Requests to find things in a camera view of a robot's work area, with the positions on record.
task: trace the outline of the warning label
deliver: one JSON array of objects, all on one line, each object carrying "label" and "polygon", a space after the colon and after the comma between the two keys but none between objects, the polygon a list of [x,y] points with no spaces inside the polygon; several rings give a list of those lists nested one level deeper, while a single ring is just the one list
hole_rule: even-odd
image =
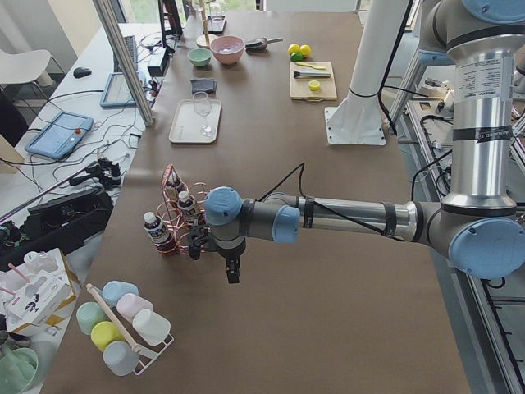
[{"label": "warning label", "polygon": [[459,66],[456,70],[456,102],[461,103],[467,100],[501,98],[508,100],[511,98],[510,80],[507,80],[507,68],[505,67],[509,59],[483,60],[464,66]]}]

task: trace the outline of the white tray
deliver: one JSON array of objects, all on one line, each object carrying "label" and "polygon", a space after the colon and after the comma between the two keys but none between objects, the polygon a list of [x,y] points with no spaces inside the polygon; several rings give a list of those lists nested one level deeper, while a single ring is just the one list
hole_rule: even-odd
[{"label": "white tray", "polygon": [[221,101],[211,99],[212,111],[208,115],[208,123],[212,126],[212,135],[206,137],[200,134],[205,120],[197,115],[192,100],[181,100],[171,124],[169,139],[174,144],[211,144],[217,139],[219,118],[221,117]]}]

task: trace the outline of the blue joint cap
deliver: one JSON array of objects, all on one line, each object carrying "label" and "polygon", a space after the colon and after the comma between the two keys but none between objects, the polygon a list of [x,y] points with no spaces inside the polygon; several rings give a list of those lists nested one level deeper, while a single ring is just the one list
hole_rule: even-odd
[{"label": "blue joint cap", "polygon": [[454,64],[446,52],[418,49],[419,62],[424,66],[451,66]]},{"label": "blue joint cap", "polygon": [[511,25],[525,21],[525,0],[463,0],[463,5],[485,22]]},{"label": "blue joint cap", "polygon": [[281,207],[273,221],[273,240],[282,244],[296,242],[300,216],[301,213],[297,208],[288,205]]},{"label": "blue joint cap", "polygon": [[233,222],[243,206],[239,193],[230,187],[221,186],[209,192],[204,200],[206,221],[212,226],[223,226]]},{"label": "blue joint cap", "polygon": [[450,242],[449,259],[474,277],[506,277],[525,262],[525,231],[508,218],[479,220],[456,234]]}]

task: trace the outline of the white desk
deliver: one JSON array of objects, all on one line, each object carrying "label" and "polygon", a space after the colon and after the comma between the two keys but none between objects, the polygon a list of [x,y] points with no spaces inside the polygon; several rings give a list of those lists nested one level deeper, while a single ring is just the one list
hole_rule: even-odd
[{"label": "white desk", "polygon": [[[160,33],[157,25],[138,25],[128,24],[122,25],[122,34],[135,35],[137,44],[145,36],[150,34],[152,38],[158,36]],[[139,60],[146,58],[147,52],[139,49]],[[139,64],[139,69],[147,73],[147,61]],[[91,69],[92,74],[81,79],[76,79],[73,76],[73,70],[78,66],[87,67]],[[92,39],[88,47],[80,55],[75,65],[67,73],[62,83],[57,87],[52,97],[62,94],[69,94],[79,92],[82,90],[102,90],[106,85],[107,77],[113,70],[113,54],[107,37],[103,29],[101,29]],[[120,109],[102,109],[99,105],[101,93],[87,93],[66,96],[53,100],[60,109],[68,112],[75,112],[92,117],[95,120],[95,131],[88,132],[84,139],[77,145],[75,151],[63,163],[54,163],[45,166],[21,166],[21,170],[30,178],[34,178],[40,186],[44,189],[57,183],[57,180],[64,179],[71,173],[77,171],[89,162],[96,160],[97,147],[103,149],[103,155],[111,160],[121,158],[119,163],[121,165],[122,173],[129,168],[131,160],[134,156],[135,150],[129,148],[138,144],[138,139],[130,138],[130,133],[141,134],[145,130],[142,118],[136,108],[120,108]],[[59,109],[52,103],[48,103],[39,113],[39,118],[45,121],[51,121]],[[42,128],[46,122],[36,119],[30,128]],[[16,150],[22,155],[26,163],[30,162],[30,155],[24,150],[25,145],[34,137],[34,133],[26,133]],[[77,163],[76,160],[83,158],[88,153],[91,153],[83,162]],[[51,163],[52,159],[43,158],[34,155],[32,157],[34,162]],[[69,162],[77,163],[67,167],[64,164]],[[0,175],[0,213],[6,213],[24,201],[34,197],[38,194],[37,187],[30,180],[23,177],[19,172],[14,175]],[[83,190],[86,187],[94,185],[94,181],[86,181],[78,186],[65,185],[63,189],[54,190],[61,194],[70,194],[76,191]],[[113,197],[115,202],[118,196],[118,190],[110,191],[109,194]],[[56,198],[57,195],[46,195],[43,201]],[[13,215],[8,220],[12,220],[19,227],[27,216],[27,209],[23,209],[19,213]],[[96,235],[86,241],[86,246],[78,249],[67,256],[71,268],[79,275],[79,278],[84,282],[85,277],[89,271],[91,261],[97,253],[98,244],[102,239],[102,235]],[[39,355],[39,362],[42,366],[42,371],[39,373],[36,384],[28,393],[36,394],[40,392],[43,384],[43,377],[45,376],[48,367],[53,361],[53,357],[57,352],[60,341],[69,319],[60,324],[62,329],[59,333],[52,337],[47,333],[41,333],[32,337],[33,345],[31,346]]]}]

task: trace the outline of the white chair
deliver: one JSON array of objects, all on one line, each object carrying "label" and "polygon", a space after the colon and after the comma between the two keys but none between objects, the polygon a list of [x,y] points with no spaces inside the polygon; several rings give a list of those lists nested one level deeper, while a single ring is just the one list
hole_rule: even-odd
[{"label": "white chair", "polygon": [[0,49],[0,85],[33,84],[48,99],[36,80],[46,71],[52,59],[63,74],[66,74],[57,60],[45,49],[11,55]]}]

